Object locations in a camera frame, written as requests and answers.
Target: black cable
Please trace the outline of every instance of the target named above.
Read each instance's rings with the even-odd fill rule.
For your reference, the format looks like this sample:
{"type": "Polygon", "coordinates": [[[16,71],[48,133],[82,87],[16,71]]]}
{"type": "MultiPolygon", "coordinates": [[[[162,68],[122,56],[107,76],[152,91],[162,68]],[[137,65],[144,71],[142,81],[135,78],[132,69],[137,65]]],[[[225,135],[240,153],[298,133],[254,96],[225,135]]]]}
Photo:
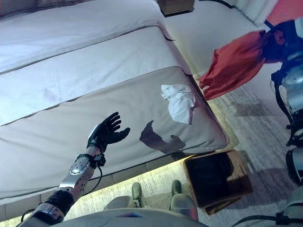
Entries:
{"type": "Polygon", "coordinates": [[[221,3],[221,4],[227,6],[230,9],[236,8],[235,6],[232,6],[232,5],[228,4],[227,2],[225,2],[223,0],[210,0],[210,1],[215,1],[215,2],[221,3]]]}
{"type": "Polygon", "coordinates": [[[29,209],[29,210],[25,211],[25,212],[22,214],[22,216],[21,216],[21,221],[20,221],[20,223],[17,225],[17,227],[24,221],[24,216],[25,216],[26,214],[30,213],[30,212],[33,212],[34,210],[35,210],[35,209],[29,209]]]}
{"type": "Polygon", "coordinates": [[[99,171],[100,171],[100,178],[99,178],[99,180],[98,180],[98,183],[96,184],[96,186],[95,186],[92,190],[90,190],[90,192],[88,192],[88,193],[86,193],[86,194],[84,194],[84,195],[88,195],[88,194],[92,193],[92,192],[98,187],[98,185],[100,184],[100,181],[101,181],[101,178],[102,178],[102,170],[101,170],[100,166],[97,166],[97,168],[98,168],[99,171]]]}
{"type": "MultiPolygon", "coordinates": [[[[270,82],[269,82],[269,86],[270,86],[270,89],[273,91],[273,93],[276,95],[276,91],[274,90],[274,88],[273,88],[273,83],[272,83],[273,81],[271,80],[270,82]]],[[[284,103],[284,105],[285,106],[287,106],[288,107],[288,103],[287,103],[287,98],[285,98],[285,96],[281,96],[281,98],[282,98],[282,100],[283,100],[283,103],[284,103]]]]}
{"type": "Polygon", "coordinates": [[[289,225],[291,223],[303,223],[303,219],[301,218],[289,218],[288,216],[284,216],[283,212],[277,213],[276,217],[273,216],[266,216],[266,215],[253,215],[248,216],[246,218],[241,219],[236,224],[232,225],[235,227],[242,222],[246,221],[253,221],[253,220],[268,220],[268,221],[275,221],[277,225],[289,225]]]}
{"type": "Polygon", "coordinates": [[[279,90],[279,87],[282,85],[282,79],[284,77],[286,77],[284,68],[285,68],[285,66],[282,65],[280,70],[271,74],[271,80],[274,82],[274,85],[275,85],[276,103],[278,104],[280,109],[283,111],[283,113],[286,115],[286,117],[289,120],[289,123],[291,124],[293,122],[293,119],[282,100],[282,97],[280,95],[280,90],[279,90]]]}

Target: gray shoe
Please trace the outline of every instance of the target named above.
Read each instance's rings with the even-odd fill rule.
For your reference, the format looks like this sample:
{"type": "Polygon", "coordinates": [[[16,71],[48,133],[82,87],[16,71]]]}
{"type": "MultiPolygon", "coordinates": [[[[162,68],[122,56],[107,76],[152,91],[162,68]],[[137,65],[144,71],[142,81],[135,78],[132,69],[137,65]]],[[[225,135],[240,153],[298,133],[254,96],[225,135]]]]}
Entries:
{"type": "Polygon", "coordinates": [[[138,183],[138,182],[133,183],[132,195],[133,195],[133,200],[139,202],[139,204],[137,204],[137,206],[141,207],[142,188],[141,188],[140,183],[138,183]]]}
{"type": "Polygon", "coordinates": [[[174,180],[171,185],[171,195],[179,194],[181,192],[181,182],[178,180],[174,180]]]}

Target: red fabric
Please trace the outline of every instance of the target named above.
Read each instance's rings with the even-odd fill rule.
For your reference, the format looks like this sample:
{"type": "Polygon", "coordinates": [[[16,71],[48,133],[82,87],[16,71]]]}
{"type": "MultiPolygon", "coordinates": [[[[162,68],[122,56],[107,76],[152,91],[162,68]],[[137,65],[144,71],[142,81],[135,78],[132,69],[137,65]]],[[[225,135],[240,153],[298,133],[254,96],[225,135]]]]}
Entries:
{"type": "Polygon", "coordinates": [[[209,86],[205,98],[217,98],[254,78],[266,61],[262,57],[266,41],[265,31],[255,31],[215,50],[213,63],[199,83],[200,88],[209,86]]]}

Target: brown wooden box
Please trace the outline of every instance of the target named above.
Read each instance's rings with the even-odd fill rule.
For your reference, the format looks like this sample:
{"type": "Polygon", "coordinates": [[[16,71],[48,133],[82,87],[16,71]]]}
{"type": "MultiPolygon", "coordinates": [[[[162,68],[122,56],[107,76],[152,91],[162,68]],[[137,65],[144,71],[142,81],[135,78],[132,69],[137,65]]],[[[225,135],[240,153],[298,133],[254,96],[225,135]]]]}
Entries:
{"type": "Polygon", "coordinates": [[[244,165],[241,162],[239,154],[235,150],[230,151],[222,151],[222,152],[214,152],[207,155],[195,155],[187,157],[183,160],[183,167],[185,169],[186,177],[190,182],[190,188],[192,192],[192,198],[196,205],[202,208],[208,215],[214,214],[219,210],[223,209],[224,207],[234,203],[235,201],[239,200],[241,196],[245,194],[252,193],[252,187],[250,180],[248,178],[247,172],[244,168],[244,165]],[[221,198],[216,198],[215,200],[209,203],[202,203],[201,201],[197,201],[196,193],[194,191],[194,187],[192,185],[191,177],[188,174],[187,170],[187,161],[196,159],[196,158],[203,158],[211,155],[216,155],[220,153],[226,153],[228,158],[231,161],[231,165],[233,166],[233,173],[231,176],[227,178],[227,184],[229,188],[229,195],[221,198]]]}
{"type": "Polygon", "coordinates": [[[195,0],[158,0],[158,4],[164,15],[192,11],[195,0]]]}

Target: white towel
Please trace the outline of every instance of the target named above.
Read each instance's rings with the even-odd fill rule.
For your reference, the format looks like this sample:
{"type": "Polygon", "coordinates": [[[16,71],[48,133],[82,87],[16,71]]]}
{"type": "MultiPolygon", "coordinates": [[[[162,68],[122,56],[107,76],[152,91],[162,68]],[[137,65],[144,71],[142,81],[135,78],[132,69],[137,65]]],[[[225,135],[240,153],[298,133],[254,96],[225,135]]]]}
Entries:
{"type": "Polygon", "coordinates": [[[188,86],[182,84],[162,85],[162,97],[169,101],[171,118],[180,123],[190,124],[196,98],[188,86]]]}

